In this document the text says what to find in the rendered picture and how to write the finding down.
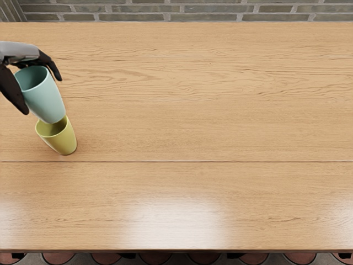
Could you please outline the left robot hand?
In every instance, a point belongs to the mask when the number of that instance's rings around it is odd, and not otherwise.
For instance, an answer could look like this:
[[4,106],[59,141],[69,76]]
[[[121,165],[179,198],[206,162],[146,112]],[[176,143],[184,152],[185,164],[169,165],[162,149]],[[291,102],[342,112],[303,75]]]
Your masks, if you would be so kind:
[[22,114],[28,115],[29,108],[25,103],[19,83],[8,65],[19,69],[29,66],[44,66],[52,71],[58,81],[62,81],[59,69],[52,58],[32,44],[0,41],[0,93],[11,102]]

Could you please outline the light blue cup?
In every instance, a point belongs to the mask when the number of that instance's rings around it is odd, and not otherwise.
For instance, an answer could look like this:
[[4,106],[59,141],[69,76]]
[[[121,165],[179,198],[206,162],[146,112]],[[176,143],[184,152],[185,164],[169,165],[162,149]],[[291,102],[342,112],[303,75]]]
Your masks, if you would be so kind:
[[53,124],[66,115],[60,91],[46,67],[30,66],[17,71],[14,76],[25,103],[37,118]]

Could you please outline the yellow-green cup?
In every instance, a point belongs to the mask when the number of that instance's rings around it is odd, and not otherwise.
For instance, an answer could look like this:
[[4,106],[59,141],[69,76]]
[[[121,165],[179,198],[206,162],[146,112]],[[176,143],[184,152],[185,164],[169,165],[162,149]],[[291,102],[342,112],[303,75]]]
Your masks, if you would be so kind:
[[53,124],[38,120],[35,131],[42,141],[60,155],[70,155],[77,148],[76,135],[66,115]]

